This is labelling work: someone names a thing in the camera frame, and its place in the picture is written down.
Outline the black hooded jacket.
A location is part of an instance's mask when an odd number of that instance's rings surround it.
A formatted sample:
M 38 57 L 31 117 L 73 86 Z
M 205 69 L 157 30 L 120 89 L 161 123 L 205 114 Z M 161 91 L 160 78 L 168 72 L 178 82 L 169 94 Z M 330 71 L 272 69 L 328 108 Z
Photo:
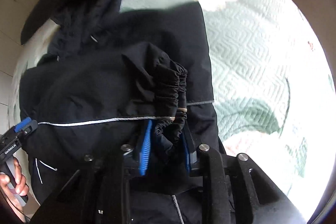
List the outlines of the black hooded jacket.
M 25 24 L 24 39 L 47 15 L 60 27 L 20 82 L 21 117 L 38 122 L 23 146 L 41 204 L 32 223 L 234 223 L 201 5 L 120 5 L 39 0 Z M 121 146 L 146 120 L 148 169 L 127 176 Z M 210 146 L 199 177 L 184 125 Z

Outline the green floral quilted bedspread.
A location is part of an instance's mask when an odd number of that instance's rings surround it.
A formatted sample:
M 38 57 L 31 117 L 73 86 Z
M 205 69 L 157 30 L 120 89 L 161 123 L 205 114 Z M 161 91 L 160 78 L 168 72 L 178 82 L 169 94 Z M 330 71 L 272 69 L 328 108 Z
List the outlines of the green floral quilted bedspread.
M 188 0 L 124 0 L 123 9 Z M 302 216 L 316 223 L 335 157 L 335 90 L 325 54 L 291 0 L 238 0 L 204 9 L 219 135 L 248 152 Z

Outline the white wardrobe cabinet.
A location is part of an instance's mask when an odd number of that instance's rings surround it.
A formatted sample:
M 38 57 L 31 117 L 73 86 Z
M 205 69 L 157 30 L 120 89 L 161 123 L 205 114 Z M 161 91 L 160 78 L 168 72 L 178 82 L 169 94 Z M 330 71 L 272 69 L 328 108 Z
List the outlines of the white wardrobe cabinet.
M 23 51 L 21 31 L 37 0 L 1 0 L 1 109 L 9 105 L 11 82 Z

